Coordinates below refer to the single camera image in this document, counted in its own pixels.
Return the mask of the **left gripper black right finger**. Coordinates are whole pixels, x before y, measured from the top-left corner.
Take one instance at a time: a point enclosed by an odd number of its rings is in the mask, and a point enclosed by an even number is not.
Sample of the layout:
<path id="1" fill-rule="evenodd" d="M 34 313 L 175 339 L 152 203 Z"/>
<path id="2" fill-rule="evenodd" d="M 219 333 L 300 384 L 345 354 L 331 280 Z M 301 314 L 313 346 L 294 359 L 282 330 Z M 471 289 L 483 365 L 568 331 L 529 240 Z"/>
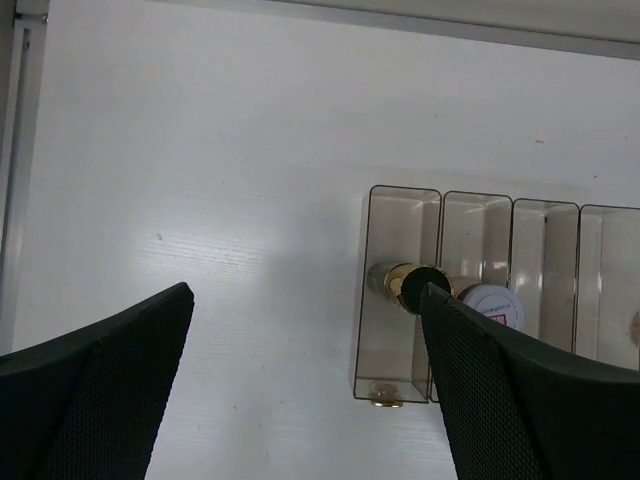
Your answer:
<path id="1" fill-rule="evenodd" d="M 503 326 L 433 284 L 420 313 L 458 478 L 638 478 L 638 372 Z"/>

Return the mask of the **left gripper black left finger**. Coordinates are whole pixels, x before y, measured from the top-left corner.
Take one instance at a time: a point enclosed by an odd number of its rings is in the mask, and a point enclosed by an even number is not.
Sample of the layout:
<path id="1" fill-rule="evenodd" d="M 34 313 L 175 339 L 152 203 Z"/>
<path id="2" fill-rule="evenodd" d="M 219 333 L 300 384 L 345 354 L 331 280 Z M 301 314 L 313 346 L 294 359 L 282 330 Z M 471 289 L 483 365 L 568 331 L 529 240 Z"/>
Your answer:
<path id="1" fill-rule="evenodd" d="M 181 282 L 2 356 L 2 478 L 144 478 L 193 310 Z"/>

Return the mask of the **white-lid red-label jar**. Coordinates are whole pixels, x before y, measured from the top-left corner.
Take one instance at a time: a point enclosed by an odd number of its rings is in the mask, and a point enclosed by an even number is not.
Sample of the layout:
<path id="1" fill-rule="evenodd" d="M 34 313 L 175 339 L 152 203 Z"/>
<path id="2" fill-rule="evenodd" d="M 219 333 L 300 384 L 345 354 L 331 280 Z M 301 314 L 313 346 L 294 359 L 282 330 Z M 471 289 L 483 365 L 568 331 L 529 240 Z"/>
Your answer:
<path id="1" fill-rule="evenodd" d="M 461 288 L 456 298 L 480 314 L 515 330 L 525 322 L 525 310 L 520 298 L 502 285 L 473 283 Z"/>

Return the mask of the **gold black-capped bottle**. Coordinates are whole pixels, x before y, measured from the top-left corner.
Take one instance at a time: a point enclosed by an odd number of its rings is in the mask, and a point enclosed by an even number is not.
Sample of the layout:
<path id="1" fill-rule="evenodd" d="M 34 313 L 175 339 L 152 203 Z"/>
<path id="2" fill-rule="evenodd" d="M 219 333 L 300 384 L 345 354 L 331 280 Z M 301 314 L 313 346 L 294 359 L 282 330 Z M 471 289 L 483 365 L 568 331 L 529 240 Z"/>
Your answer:
<path id="1" fill-rule="evenodd" d="M 428 284 L 446 293 L 453 290 L 443 270 L 414 263 L 378 263 L 368 270 L 366 283 L 371 291 L 413 315 L 420 314 L 422 293 Z"/>

